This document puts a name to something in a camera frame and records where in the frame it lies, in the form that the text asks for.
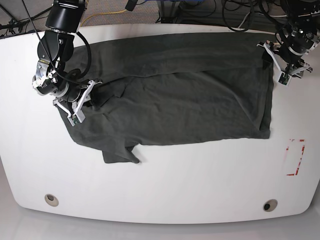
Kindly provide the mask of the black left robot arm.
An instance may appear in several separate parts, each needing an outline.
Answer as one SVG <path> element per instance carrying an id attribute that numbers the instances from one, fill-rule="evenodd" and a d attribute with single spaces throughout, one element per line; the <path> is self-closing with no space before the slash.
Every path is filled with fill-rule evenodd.
<path id="1" fill-rule="evenodd" d="M 280 5 L 287 15 L 286 33 L 280 35 L 284 44 L 280 47 L 280 56 L 287 64 L 294 65 L 320 44 L 320 27 L 314 20 L 314 16 L 320 14 L 320 2 L 281 0 Z"/>

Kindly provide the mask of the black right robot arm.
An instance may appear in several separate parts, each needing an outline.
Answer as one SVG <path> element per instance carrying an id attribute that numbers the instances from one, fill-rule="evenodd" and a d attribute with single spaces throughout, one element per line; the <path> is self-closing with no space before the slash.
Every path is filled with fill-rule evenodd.
<path id="1" fill-rule="evenodd" d="M 38 94 L 51 94 L 67 102 L 75 102 L 88 87 L 80 82 L 89 72 L 92 51 L 86 38 L 79 32 L 81 20 L 87 9 L 85 0 L 55 0 L 47 17 L 47 30 L 37 47 L 38 62 L 32 79 L 32 87 Z M 65 71 L 66 63 L 74 53 L 75 35 L 85 44 L 87 64 L 84 70 L 78 68 Z"/>

